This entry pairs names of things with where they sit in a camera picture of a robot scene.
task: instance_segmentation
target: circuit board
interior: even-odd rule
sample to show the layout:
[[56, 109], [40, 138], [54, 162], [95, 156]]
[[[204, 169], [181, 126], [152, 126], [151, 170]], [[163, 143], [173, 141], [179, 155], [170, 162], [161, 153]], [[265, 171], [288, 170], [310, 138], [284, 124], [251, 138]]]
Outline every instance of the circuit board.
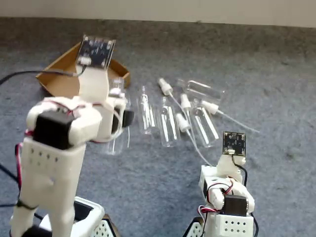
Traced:
[[81, 66], [107, 69], [115, 42], [114, 39], [83, 36], [76, 63]]
[[246, 156], [246, 134], [239, 132], [223, 132], [223, 154], [234, 150], [235, 156]]

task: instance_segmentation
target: white wall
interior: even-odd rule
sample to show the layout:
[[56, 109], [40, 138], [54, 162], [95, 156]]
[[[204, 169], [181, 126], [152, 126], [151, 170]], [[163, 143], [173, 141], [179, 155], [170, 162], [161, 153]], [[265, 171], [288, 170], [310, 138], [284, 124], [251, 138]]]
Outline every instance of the white wall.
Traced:
[[0, 16], [316, 27], [316, 0], [0, 0]]

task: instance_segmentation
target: glass vial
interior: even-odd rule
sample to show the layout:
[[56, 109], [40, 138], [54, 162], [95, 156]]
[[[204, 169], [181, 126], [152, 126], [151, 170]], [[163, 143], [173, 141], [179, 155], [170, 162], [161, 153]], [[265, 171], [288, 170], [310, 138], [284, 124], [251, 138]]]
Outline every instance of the glass vial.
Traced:
[[158, 131], [155, 108], [151, 103], [146, 87], [142, 86], [140, 96], [137, 98], [138, 120], [140, 131], [143, 134], [154, 134]]
[[166, 97], [162, 98], [162, 106], [159, 109], [158, 116], [162, 146], [174, 147], [180, 140], [180, 131], [176, 114]]
[[219, 139], [218, 133], [211, 121], [211, 115], [195, 100], [192, 109], [192, 122], [197, 131], [198, 138], [204, 147], [211, 147], [212, 143]]
[[188, 95], [215, 103], [217, 105], [225, 93], [225, 91], [214, 89], [210, 85], [203, 84], [195, 80], [184, 81], [182, 79], [178, 79], [177, 85], [182, 87], [183, 91]]

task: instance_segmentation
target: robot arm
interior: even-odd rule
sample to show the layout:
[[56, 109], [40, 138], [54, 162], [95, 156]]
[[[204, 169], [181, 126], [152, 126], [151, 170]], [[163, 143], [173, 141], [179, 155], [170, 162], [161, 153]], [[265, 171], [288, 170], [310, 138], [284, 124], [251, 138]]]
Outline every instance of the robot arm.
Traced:
[[[79, 96], [45, 98], [29, 111], [29, 132], [21, 154], [22, 186], [11, 219], [12, 237], [45, 236], [41, 228], [33, 226], [38, 207], [48, 211], [52, 237], [77, 236], [81, 225], [73, 228], [74, 200], [86, 142], [115, 139], [133, 119], [133, 112], [125, 111], [123, 93], [109, 96], [107, 68], [113, 46], [112, 41], [84, 37], [77, 58], [77, 66], [85, 68], [79, 76]], [[87, 231], [80, 231], [81, 237], [96, 228], [102, 213], [103, 209], [84, 220], [89, 227], [83, 227]]]
[[255, 201], [242, 184], [238, 166], [245, 164], [245, 134], [223, 133], [223, 154], [217, 166], [203, 165], [199, 186], [205, 206], [198, 211], [201, 220], [193, 220], [184, 237], [252, 237]]

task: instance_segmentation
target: cardboard tray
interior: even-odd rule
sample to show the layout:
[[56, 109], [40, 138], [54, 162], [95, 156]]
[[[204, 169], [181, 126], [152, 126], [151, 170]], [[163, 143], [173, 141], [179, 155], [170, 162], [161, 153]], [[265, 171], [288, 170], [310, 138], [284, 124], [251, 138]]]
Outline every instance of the cardboard tray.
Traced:
[[[80, 48], [80, 44], [76, 44], [66, 53], [56, 59], [45, 70], [60, 69], [67, 72], [76, 72], [75, 61]], [[125, 81], [125, 88], [130, 84], [129, 71], [118, 61], [111, 59], [108, 68], [109, 79], [121, 77]], [[36, 76], [40, 84], [53, 96], [64, 96], [72, 98], [78, 95], [79, 80], [77, 77], [68, 77], [63, 75], [40, 73]]]

